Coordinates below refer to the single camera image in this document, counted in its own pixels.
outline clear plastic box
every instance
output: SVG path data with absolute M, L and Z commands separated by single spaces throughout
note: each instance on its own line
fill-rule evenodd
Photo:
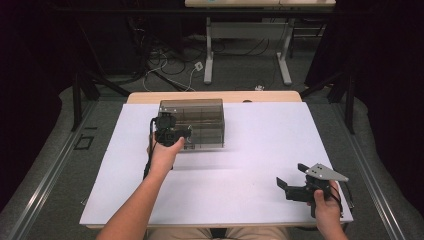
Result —
M 159 115 L 171 113 L 177 118 L 176 130 L 191 129 L 185 150 L 224 147 L 224 108 L 222 99 L 162 100 Z

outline floor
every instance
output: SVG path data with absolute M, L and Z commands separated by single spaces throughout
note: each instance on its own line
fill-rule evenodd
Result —
M 282 83 L 276 52 L 281 41 L 216 40 L 213 82 L 203 83 L 205 39 L 186 39 L 184 61 L 172 51 L 152 51 L 149 65 L 158 73 L 196 91 L 267 90 L 303 91 L 303 81 L 319 39 L 296 39 L 288 67 L 291 86 Z M 128 91 L 175 91 L 153 74 L 136 81 L 128 76 L 110 76 Z M 89 239 L 96 230 L 78 224 L 84 201 L 95 181 L 109 139 L 126 98 L 98 85 L 99 101 L 84 100 L 84 121 L 71 132 L 72 91 L 61 94 L 63 107 L 55 129 L 27 177 L 0 214 L 0 239 Z M 347 226 L 350 239 L 424 239 L 424 221 L 402 197 L 375 152 L 367 109 L 357 99 L 354 108 L 355 135 L 343 124 L 344 104 L 329 104 L 330 88 L 317 91 L 303 101 L 308 104 L 333 167 L 350 178 L 355 221 Z M 89 149 L 79 149 L 81 136 L 93 139 Z M 343 186 L 345 195 L 348 189 Z M 293 239 L 321 239 L 317 231 L 290 229 Z

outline white paper sheet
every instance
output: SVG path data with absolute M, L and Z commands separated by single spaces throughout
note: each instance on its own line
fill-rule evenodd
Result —
M 80 224 L 105 224 L 139 185 L 157 112 L 157 104 L 124 105 Z M 224 103 L 224 117 L 225 148 L 177 155 L 149 226 L 313 224 L 310 207 L 276 185 L 276 177 L 305 185 L 298 163 L 331 167 L 307 105 Z

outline white table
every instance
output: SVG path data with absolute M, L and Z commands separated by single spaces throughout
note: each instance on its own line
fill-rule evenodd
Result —
M 220 95 L 187 96 L 195 99 L 211 94 L 214 98 Z M 223 99 L 228 99 L 224 100 L 225 148 L 177 155 L 148 227 L 315 225 L 310 207 L 286 200 L 276 177 L 289 185 L 303 186 L 305 174 L 297 170 L 297 163 L 310 167 L 331 164 L 306 104 L 293 98 L 293 92 L 287 92 L 287 98 L 285 92 L 265 94 L 222 93 Z M 141 95 L 130 96 L 129 102 L 149 96 L 171 99 L 166 93 Z M 170 96 L 181 99 L 185 94 Z M 236 102 L 260 98 L 265 102 Z M 123 106 L 80 224 L 102 227 L 142 181 L 149 122 L 158 107 L 157 100 Z M 342 192 L 341 197 L 346 209 L 342 222 L 351 222 Z
M 231 8 L 231 7 L 263 7 L 263 8 L 332 8 L 335 0 L 185 0 L 186 7 L 195 8 Z M 285 85 L 291 85 L 291 77 L 287 68 L 286 57 L 292 37 L 295 19 L 285 23 L 246 23 L 246 22 L 211 22 L 206 18 L 206 64 L 204 83 L 212 83 L 213 52 L 212 38 L 268 38 L 283 39 L 281 52 L 277 52 L 278 64 Z

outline forearm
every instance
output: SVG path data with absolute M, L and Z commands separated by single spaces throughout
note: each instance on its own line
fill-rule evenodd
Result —
M 112 216 L 97 239 L 142 239 L 164 178 L 149 174 Z

